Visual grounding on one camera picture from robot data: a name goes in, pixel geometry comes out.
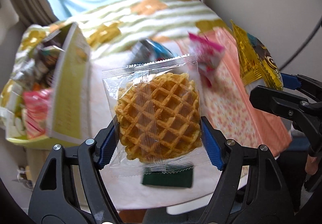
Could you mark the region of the person's right hand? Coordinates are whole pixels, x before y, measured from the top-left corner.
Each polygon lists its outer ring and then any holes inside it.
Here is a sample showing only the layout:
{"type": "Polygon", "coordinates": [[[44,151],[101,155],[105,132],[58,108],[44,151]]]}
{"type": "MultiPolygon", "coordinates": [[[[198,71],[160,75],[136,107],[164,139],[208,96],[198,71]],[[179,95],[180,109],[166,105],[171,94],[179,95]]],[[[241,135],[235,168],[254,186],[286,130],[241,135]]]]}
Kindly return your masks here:
{"type": "Polygon", "coordinates": [[[305,166],[305,171],[309,175],[314,175],[318,170],[319,159],[318,157],[311,157],[308,155],[305,166]]]}

